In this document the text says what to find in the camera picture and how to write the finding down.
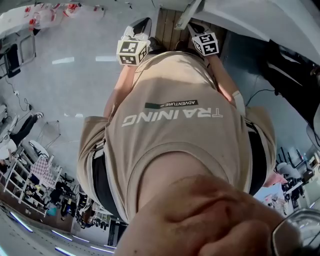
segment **white shoe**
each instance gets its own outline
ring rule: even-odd
[[[35,113],[34,115],[35,115],[38,119],[44,117],[44,113],[42,113],[42,112],[37,112],[37,113]]]

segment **wrist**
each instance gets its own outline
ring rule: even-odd
[[[124,66],[128,71],[135,72],[138,66],[125,65]]]
[[[220,61],[218,55],[216,55],[216,54],[209,55],[206,58],[208,59],[209,62],[210,61]]]

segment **gray floor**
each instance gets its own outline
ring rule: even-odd
[[[259,90],[274,90],[262,77],[258,67],[265,45],[265,42],[235,33],[227,36],[226,48],[223,49],[223,64],[239,87],[245,103]],[[283,147],[284,151],[290,152],[293,160],[298,162],[296,149],[301,154],[308,153],[312,142],[306,132],[307,123],[281,95],[262,91],[252,98],[248,106],[262,106],[268,111],[279,152],[280,147]]]
[[[106,101],[115,86],[122,67],[116,61],[117,42],[125,28],[133,21],[150,17],[156,29],[158,11],[150,9],[108,9],[102,20],[85,22],[64,18],[59,26],[40,31],[36,36],[36,58],[21,69],[21,73],[8,79],[19,91],[22,108],[24,98],[41,111],[39,120],[24,141],[35,140],[46,122],[41,144],[45,146],[58,135],[61,137],[48,149],[55,162],[66,173],[76,176],[79,139],[84,117],[101,116]],[[103,57],[107,61],[96,61]],[[74,58],[73,62],[53,64],[53,61]],[[5,79],[0,80],[0,103],[7,103],[11,116],[23,117],[18,98]],[[22,126],[24,117],[17,125]]]

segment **white wall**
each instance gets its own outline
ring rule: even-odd
[[[89,240],[97,245],[107,245],[109,238],[109,226],[104,230],[103,228],[92,226],[89,228],[82,229],[77,223],[76,219],[73,218],[71,234]]]
[[[305,192],[307,193],[310,204],[314,203],[316,200],[320,198],[319,183],[320,181],[318,181],[318,179],[315,179],[314,181],[309,182],[308,184],[303,186]]]

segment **beige t-shirt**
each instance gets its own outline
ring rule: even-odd
[[[189,153],[213,175],[249,191],[252,154],[245,118],[215,89],[200,59],[182,52],[157,55],[139,66],[133,86],[110,123],[102,117],[85,121],[78,162],[82,188],[94,194],[88,184],[92,174],[83,168],[88,148],[92,151],[104,130],[107,176],[123,220],[132,220],[137,212],[138,185],[146,166],[166,152]],[[247,108],[246,118],[265,138],[272,171],[276,158],[272,123],[261,108]]]

